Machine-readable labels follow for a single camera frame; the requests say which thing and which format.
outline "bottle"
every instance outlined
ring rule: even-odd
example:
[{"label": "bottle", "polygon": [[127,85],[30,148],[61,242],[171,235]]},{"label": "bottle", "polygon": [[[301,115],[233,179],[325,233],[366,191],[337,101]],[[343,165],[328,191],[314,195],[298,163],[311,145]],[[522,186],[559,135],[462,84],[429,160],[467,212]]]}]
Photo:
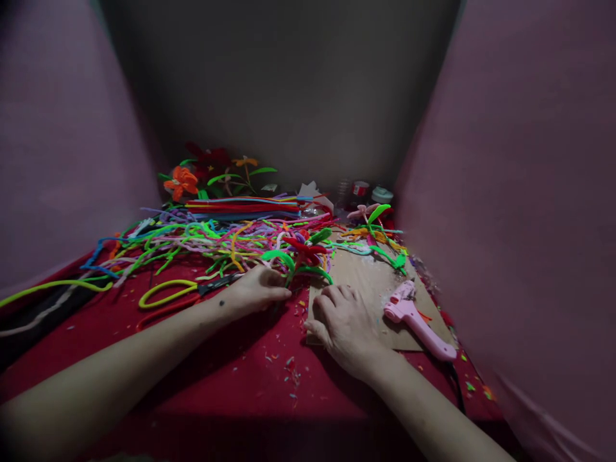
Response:
[{"label": "bottle", "polygon": [[354,212],[357,210],[357,206],[366,203],[368,189],[370,184],[365,181],[356,181],[353,183],[353,189],[351,190],[351,199],[346,206],[346,210]]},{"label": "bottle", "polygon": [[348,194],[351,191],[351,180],[343,178],[336,187],[336,197],[334,208],[344,210],[347,207]]}]

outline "yellow pipe cleaner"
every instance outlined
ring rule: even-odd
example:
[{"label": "yellow pipe cleaner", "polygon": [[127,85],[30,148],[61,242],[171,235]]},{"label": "yellow pipe cleaner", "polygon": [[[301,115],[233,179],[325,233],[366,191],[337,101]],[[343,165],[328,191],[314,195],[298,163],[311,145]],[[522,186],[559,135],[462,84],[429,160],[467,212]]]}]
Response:
[{"label": "yellow pipe cleaner", "polygon": [[245,227],[237,230],[237,232],[233,235],[233,239],[231,239],[231,261],[235,264],[235,266],[237,266],[237,269],[239,269],[240,273],[246,273],[246,270],[235,259],[235,241],[237,240],[237,236],[239,236],[243,231],[247,230],[251,226],[252,221],[249,222]]},{"label": "yellow pipe cleaner", "polygon": [[85,287],[86,289],[90,289],[91,291],[94,292],[105,292],[108,291],[109,289],[111,289],[111,287],[114,285],[113,282],[110,282],[109,284],[107,284],[105,287],[98,287],[95,286],[94,284],[90,284],[88,282],[84,282],[81,280],[59,280],[59,281],[52,281],[52,282],[48,282],[47,284],[41,284],[40,286],[35,286],[35,287],[31,287],[29,289],[23,290],[21,292],[18,292],[14,295],[11,295],[10,297],[6,297],[4,300],[2,300],[0,302],[0,308],[8,305],[11,302],[14,302],[15,300],[22,298],[23,296],[29,295],[31,293],[43,290],[43,289],[49,289],[50,287],[55,287],[55,286],[81,286],[81,287]]}]

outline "blue pipe cleaner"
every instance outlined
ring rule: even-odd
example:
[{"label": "blue pipe cleaner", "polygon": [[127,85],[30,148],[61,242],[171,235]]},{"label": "blue pipe cleaner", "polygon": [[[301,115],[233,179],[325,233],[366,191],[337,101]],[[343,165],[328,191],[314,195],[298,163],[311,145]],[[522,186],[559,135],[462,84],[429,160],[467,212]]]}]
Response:
[{"label": "blue pipe cleaner", "polygon": [[119,279],[120,276],[118,276],[117,274],[109,271],[108,269],[103,268],[102,266],[93,266],[92,265],[96,260],[98,260],[98,256],[103,251],[103,243],[105,241],[123,241],[123,242],[128,242],[129,239],[122,239],[121,237],[104,237],[102,239],[99,239],[98,240],[98,245],[96,246],[96,250],[94,250],[94,253],[92,254],[92,257],[90,257],[90,259],[85,263],[85,265],[83,265],[80,268],[80,270],[102,271],[107,276],[112,277],[113,279]]}]

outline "forearm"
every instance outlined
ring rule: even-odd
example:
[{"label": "forearm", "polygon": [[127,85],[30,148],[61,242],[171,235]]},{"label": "forearm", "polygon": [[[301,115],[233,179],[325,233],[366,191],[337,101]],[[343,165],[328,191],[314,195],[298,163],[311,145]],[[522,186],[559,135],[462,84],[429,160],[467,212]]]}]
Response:
[{"label": "forearm", "polygon": [[231,322],[223,293],[41,382],[1,409],[24,460],[70,460],[111,429],[203,340]]},{"label": "forearm", "polygon": [[512,461],[511,457],[394,351],[380,353],[366,382],[431,462]]}]

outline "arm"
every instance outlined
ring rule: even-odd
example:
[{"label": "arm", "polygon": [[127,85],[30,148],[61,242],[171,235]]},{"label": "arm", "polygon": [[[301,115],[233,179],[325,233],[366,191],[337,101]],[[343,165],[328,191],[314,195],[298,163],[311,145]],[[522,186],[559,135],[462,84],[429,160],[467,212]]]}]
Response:
[{"label": "arm", "polygon": [[306,321],[334,359],[372,387],[431,462],[513,461],[401,355],[379,342],[359,293],[329,286],[314,300],[323,320]]},{"label": "arm", "polygon": [[258,266],[214,298],[74,364],[0,409],[19,460],[67,461],[122,419],[201,342],[291,292]]}]

